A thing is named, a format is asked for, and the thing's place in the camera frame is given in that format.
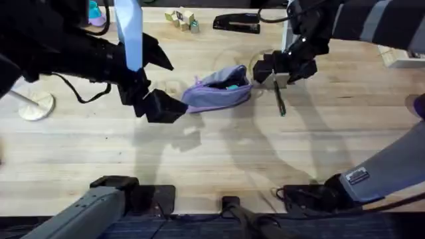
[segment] stapler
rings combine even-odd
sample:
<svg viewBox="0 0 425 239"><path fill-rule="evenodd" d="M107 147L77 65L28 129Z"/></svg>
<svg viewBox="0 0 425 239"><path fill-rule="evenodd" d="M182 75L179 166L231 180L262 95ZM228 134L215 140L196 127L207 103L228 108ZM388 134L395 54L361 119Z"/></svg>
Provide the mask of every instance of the stapler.
<svg viewBox="0 0 425 239"><path fill-rule="evenodd" d="M215 17L212 27L218 30L260 34L259 22L256 13L234 13Z"/></svg>

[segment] wooden table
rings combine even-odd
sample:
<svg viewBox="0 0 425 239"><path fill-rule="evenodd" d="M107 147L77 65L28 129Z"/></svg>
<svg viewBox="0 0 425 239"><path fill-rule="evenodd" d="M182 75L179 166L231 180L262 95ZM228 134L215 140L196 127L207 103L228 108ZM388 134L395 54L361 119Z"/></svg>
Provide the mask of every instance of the wooden table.
<svg viewBox="0 0 425 239"><path fill-rule="evenodd" d="M162 8L144 8L144 31L156 37L175 70L149 65L154 86L179 97L225 66L251 69L263 52L280 48L282 24L262 24L260 35L212 30L216 15L246 9L192 9L201 23L193 35L175 29ZM267 10L281 17L281 10ZM117 42L116 27L105 36ZM26 93L56 97L52 115L39 122L19 118L17 103L0 101L0 215L53 215L102 175L136 176L143 184L177 187L175 212L216 212L224 195L239 196L254 212L283 211L270 189L323 182L392 143L419 119L406 99L425 92L423 70L384 67L376 46L333 40L317 57L319 72L284 90L288 114L280 117L273 92L253 91L236 108L183 116L172 125L148 124L122 106L116 88L82 105L55 76L19 84ZM68 77L84 98L103 84ZM388 197L398 200L418 185ZM404 210L421 210L415 204Z"/></svg>

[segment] purple pouch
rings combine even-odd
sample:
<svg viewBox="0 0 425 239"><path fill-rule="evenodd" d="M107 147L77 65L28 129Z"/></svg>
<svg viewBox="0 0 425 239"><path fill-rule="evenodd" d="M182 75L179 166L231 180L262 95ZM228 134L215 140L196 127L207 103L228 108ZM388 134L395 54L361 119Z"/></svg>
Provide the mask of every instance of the purple pouch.
<svg viewBox="0 0 425 239"><path fill-rule="evenodd" d="M219 110L236 106L250 98L252 85L244 65L229 66L197 80L183 93L181 101L189 105L187 113Z"/></svg>

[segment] dark floor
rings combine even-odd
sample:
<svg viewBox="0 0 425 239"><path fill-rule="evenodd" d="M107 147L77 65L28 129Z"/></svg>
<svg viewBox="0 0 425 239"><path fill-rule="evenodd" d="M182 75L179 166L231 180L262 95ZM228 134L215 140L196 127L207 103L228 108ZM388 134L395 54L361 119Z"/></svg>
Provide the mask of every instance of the dark floor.
<svg viewBox="0 0 425 239"><path fill-rule="evenodd" d="M205 216L192 216L191 220ZM14 226L6 229L5 218L0 218L0 238L16 239L30 231L34 224L46 218L32 218L28 226ZM282 229L295 234L297 239L419 239L425 238L422 229L425 213L380 213L351 218L325 220L278 220ZM164 223L156 216L127 216L110 226L100 239L144 239L151 238ZM170 221L156 234L155 239L243 239L240 224L233 219L216 219L212 222Z"/></svg>

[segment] black pen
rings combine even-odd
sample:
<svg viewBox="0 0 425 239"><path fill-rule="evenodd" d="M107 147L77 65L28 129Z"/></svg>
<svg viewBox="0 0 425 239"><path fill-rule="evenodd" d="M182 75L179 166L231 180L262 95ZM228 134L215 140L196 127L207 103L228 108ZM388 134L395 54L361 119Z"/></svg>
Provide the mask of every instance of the black pen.
<svg viewBox="0 0 425 239"><path fill-rule="evenodd" d="M283 101L282 96L280 95L279 84L276 81L276 75L274 74L274 70L272 70L272 74L273 74L274 93L276 95L276 101L278 102L280 115L285 116L286 115L285 102Z"/></svg>

